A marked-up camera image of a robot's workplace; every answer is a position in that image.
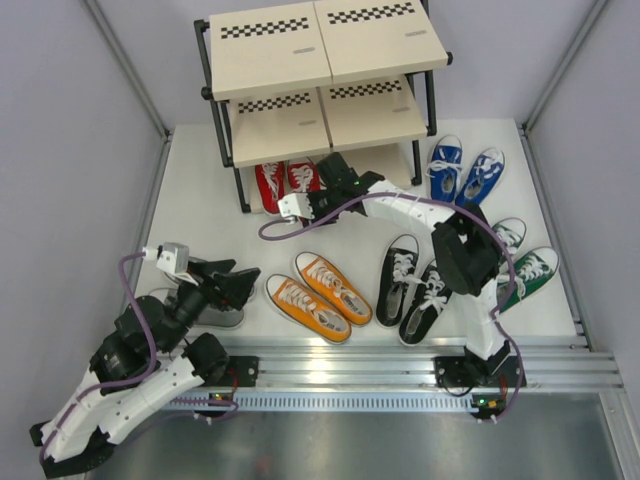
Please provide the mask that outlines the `red sneaker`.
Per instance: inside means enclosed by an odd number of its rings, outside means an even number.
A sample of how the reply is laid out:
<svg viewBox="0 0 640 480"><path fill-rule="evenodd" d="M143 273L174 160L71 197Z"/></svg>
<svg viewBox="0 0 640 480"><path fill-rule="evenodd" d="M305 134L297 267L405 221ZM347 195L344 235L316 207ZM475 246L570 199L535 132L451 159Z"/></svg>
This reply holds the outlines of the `red sneaker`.
<svg viewBox="0 0 640 480"><path fill-rule="evenodd" d="M278 202L285 192L285 167L282 162L265 163L254 168L263 209L271 215L279 214Z"/></svg>
<svg viewBox="0 0 640 480"><path fill-rule="evenodd" d="M315 192L322 187L316 165L310 159L289 161L286 175L292 192Z"/></svg>

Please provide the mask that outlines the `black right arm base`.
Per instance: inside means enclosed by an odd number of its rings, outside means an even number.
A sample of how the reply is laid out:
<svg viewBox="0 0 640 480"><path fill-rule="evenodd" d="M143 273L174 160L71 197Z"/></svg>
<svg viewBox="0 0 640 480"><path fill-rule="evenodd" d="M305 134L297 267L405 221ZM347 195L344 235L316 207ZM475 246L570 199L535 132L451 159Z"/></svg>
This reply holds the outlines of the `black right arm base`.
<svg viewBox="0 0 640 480"><path fill-rule="evenodd" d="M484 360L464 348L463 355L438 356L434 360L436 382L440 388L515 388L527 385L518 357L504 341L498 352Z"/></svg>

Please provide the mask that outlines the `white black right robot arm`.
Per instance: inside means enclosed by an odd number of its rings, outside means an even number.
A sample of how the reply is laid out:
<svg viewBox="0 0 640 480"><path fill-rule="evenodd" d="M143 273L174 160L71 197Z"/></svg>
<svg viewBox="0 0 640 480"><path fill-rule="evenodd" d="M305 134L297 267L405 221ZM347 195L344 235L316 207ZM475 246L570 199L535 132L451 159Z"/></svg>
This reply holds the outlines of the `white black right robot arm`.
<svg viewBox="0 0 640 480"><path fill-rule="evenodd" d="M373 171L359 175L339 154L321 160L318 171L323 188L280 201L281 212L324 224L351 211L406 229L383 263L379 320L415 345L457 300L466 324L464 353L446 361L441 384L476 387L499 379L512 343L498 322L498 277L501 265L513 262L482 210L408 194Z"/></svg>

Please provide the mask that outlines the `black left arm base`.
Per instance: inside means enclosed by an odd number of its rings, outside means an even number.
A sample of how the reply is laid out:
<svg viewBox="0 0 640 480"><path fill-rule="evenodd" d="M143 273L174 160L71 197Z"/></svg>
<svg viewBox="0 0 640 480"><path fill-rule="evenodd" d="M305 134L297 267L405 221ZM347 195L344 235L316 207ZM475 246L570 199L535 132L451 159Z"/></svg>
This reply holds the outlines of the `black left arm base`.
<svg viewBox="0 0 640 480"><path fill-rule="evenodd" d="M208 380L205 387L252 388L256 386L259 372L257 356L231 356L225 373L218 380Z"/></svg>

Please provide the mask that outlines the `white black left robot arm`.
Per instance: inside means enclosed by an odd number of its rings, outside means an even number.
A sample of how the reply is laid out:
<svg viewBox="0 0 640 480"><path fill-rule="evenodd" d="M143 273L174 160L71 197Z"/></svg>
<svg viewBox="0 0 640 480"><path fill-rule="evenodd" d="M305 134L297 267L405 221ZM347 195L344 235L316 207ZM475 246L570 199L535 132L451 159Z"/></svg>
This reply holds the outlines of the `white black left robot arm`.
<svg viewBox="0 0 640 480"><path fill-rule="evenodd" d="M236 270L233 259L199 261L186 248L146 247L123 257L152 261L178 282L174 297L136 297L125 283L129 304L89 360L82 380L51 420L29 434L39 448L48 479L87 473L105 463L151 415L197 387L249 387L256 383L258 359L231 356L210 332L188 341L199 317L239 312L254 291L260 271Z"/></svg>

